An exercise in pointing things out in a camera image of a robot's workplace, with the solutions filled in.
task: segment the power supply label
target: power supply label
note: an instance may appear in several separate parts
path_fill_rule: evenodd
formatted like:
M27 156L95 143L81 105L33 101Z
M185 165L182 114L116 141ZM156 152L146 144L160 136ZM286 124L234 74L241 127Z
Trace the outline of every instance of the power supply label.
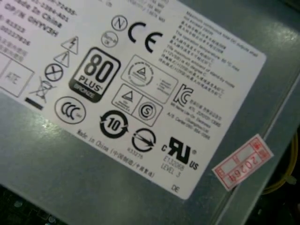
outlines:
M265 61L176 0L0 0L0 92L182 199Z

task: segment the ccc mark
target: ccc mark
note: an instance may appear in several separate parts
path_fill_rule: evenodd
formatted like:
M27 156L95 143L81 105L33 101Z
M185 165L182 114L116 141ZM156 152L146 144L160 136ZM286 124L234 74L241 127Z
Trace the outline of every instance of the ccc mark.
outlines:
M75 120L73 113L76 110L80 110L80 108L72 104L71 102L66 102L61 107L61 113L66 115L68 118L71 118L72 120Z

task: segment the red stamp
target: red stamp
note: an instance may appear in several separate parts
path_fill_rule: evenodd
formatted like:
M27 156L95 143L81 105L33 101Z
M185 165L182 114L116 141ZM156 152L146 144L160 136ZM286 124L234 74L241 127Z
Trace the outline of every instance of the red stamp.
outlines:
M212 170L229 191L273 156L263 139L255 135Z

